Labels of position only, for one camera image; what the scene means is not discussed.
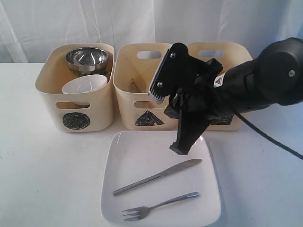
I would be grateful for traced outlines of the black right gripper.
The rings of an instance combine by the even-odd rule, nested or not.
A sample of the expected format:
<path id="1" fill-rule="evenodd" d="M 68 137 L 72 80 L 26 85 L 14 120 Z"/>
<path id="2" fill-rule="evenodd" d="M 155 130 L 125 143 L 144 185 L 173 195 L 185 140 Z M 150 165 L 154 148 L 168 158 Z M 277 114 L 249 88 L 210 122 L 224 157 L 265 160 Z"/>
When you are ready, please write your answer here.
<path id="1" fill-rule="evenodd" d="M 234 117 L 234 114 L 223 113 L 220 116 L 220 112 L 215 113 L 219 109 L 215 106 L 216 97 L 210 85 L 224 74 L 222 64 L 216 59 L 193 59 L 191 62 L 195 64 L 194 80 L 180 85 L 175 97 L 169 97 L 169 104 L 164 110 L 169 118 L 180 118 L 177 139 L 169 147 L 178 155 L 188 155 L 193 144 L 210 124 L 230 125 Z M 182 110 L 197 116 L 182 115 Z"/>

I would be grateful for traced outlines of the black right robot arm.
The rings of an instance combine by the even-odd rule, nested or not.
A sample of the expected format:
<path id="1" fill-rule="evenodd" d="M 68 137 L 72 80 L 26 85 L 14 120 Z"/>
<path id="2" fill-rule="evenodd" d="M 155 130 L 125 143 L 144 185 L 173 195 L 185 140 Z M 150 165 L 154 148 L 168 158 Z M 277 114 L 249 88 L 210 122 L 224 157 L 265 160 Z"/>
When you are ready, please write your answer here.
<path id="1" fill-rule="evenodd" d="M 226 72 L 216 59 L 202 61 L 176 43 L 155 75 L 155 88 L 169 97 L 164 113 L 178 119 L 170 149 L 187 155 L 212 120 L 303 100 L 303 42 L 288 38 L 266 47 L 258 58 Z"/>

